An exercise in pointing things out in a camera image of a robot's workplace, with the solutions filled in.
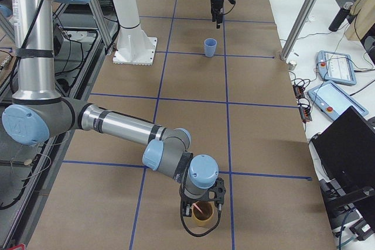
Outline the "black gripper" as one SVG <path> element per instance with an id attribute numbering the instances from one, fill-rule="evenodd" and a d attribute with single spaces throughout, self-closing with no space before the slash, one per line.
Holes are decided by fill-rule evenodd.
<path id="1" fill-rule="evenodd" d="M 195 203 L 196 200 L 193 200 L 188 197 L 182 197 L 180 201 L 180 209 L 181 209 L 181 215 L 183 217 L 191 217 L 192 216 L 192 206 L 193 203 Z"/>
<path id="2" fill-rule="evenodd" d="M 216 28 L 220 29 L 223 21 L 224 0 L 210 0 L 212 21 L 216 22 Z"/>

